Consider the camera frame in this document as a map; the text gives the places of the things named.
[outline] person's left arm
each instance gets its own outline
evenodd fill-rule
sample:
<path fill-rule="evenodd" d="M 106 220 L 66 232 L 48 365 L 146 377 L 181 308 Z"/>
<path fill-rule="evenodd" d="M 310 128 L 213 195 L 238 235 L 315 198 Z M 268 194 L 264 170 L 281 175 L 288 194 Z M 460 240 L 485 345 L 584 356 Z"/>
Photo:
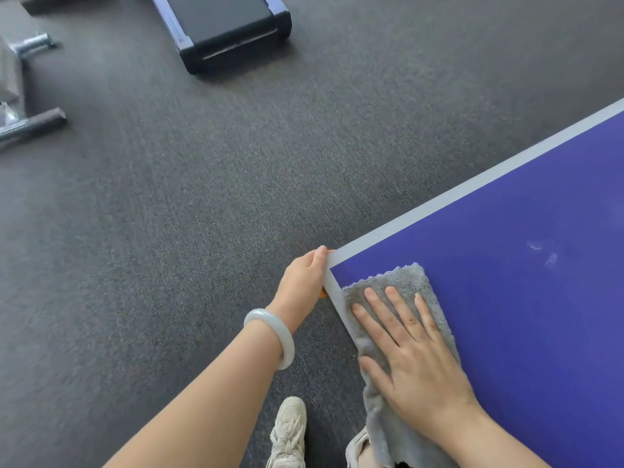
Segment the person's left arm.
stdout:
<path fill-rule="evenodd" d="M 295 259 L 266 307 L 291 333 L 318 300 L 327 255 L 321 246 Z M 275 331 L 251 321 L 105 468 L 237 467 L 282 355 Z"/>

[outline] table tennis table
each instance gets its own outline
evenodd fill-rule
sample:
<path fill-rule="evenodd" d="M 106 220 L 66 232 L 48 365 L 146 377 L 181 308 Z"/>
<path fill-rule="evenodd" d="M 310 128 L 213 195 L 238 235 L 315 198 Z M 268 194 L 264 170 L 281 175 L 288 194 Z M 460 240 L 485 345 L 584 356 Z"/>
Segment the table tennis table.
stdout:
<path fill-rule="evenodd" d="M 624 100 L 343 246 L 324 287 L 344 321 L 342 288 L 413 263 L 499 424 L 624 466 Z"/>

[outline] person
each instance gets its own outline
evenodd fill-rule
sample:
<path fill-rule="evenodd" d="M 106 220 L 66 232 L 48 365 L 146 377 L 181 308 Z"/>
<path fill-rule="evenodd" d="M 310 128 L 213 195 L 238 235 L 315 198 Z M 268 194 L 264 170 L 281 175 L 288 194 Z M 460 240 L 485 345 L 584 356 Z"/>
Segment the person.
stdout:
<path fill-rule="evenodd" d="M 319 298 L 328 250 L 295 259 L 266 307 L 294 333 Z M 464 371 L 444 344 L 424 300 L 414 301 L 422 325 L 393 288 L 386 295 L 400 322 L 372 289 L 366 299 L 384 327 L 361 306 L 353 313 L 386 355 L 386 374 L 371 358 L 361 369 L 396 414 L 441 446 L 461 467 L 543 468 L 545 464 L 480 407 Z M 156 417 L 126 443 L 105 468 L 230 468 L 240 464 L 271 380 L 285 356 L 274 325 L 251 320 L 223 352 Z M 271 432 L 267 468 L 304 468 L 306 409 L 289 397 Z M 347 448 L 347 466 L 377 468 L 366 430 Z"/>

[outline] shoe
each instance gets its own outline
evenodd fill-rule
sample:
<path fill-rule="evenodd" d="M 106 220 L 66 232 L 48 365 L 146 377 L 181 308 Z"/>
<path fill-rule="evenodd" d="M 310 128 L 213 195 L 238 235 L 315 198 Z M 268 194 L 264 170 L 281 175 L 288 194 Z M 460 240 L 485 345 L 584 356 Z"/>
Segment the shoe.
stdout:
<path fill-rule="evenodd" d="M 364 446 L 368 443 L 368 431 L 366 426 L 358 433 L 347 445 L 344 453 L 347 458 L 347 468 L 359 468 L 358 458 L 364 450 Z"/>
<path fill-rule="evenodd" d="M 299 397 L 287 397 L 277 412 L 271 431 L 273 448 L 266 463 L 267 468 L 306 468 L 303 459 L 308 416 L 306 406 Z"/>

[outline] gray carpet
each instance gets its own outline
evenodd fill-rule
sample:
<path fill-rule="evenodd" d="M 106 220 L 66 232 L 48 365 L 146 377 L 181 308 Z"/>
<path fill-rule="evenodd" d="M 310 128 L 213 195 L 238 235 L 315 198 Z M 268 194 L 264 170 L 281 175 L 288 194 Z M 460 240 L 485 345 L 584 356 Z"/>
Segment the gray carpet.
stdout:
<path fill-rule="evenodd" d="M 624 97 L 624 0 L 284 1 L 290 46 L 203 78 L 150 0 L 38 20 L 64 49 L 31 63 L 31 106 L 71 124 L 0 149 L 1 467 L 102 465 L 294 256 Z M 327 302 L 295 341 L 244 467 L 264 464 L 291 394 L 310 468 L 344 466 L 362 428 L 355 347 Z"/>

